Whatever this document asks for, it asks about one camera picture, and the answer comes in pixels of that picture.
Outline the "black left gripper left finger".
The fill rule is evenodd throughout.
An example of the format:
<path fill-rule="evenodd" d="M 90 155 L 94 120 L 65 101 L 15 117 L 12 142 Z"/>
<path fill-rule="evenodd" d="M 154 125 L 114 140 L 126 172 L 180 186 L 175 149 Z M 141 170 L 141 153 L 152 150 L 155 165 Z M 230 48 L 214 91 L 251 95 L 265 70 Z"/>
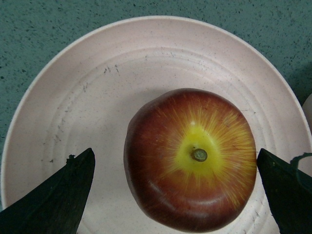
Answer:
<path fill-rule="evenodd" d="M 66 165 L 0 213 L 2 234 L 75 234 L 95 170 L 91 148 L 70 155 Z"/>

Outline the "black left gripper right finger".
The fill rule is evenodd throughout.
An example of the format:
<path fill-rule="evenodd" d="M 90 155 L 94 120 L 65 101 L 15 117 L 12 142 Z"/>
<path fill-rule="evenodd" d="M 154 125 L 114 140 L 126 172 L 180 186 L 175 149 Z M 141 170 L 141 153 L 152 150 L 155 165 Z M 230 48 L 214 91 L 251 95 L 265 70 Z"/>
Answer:
<path fill-rule="evenodd" d="M 312 232 L 312 177 L 298 168 L 304 153 L 285 162 L 265 149 L 257 158 L 257 167 L 271 213 L 281 234 Z"/>

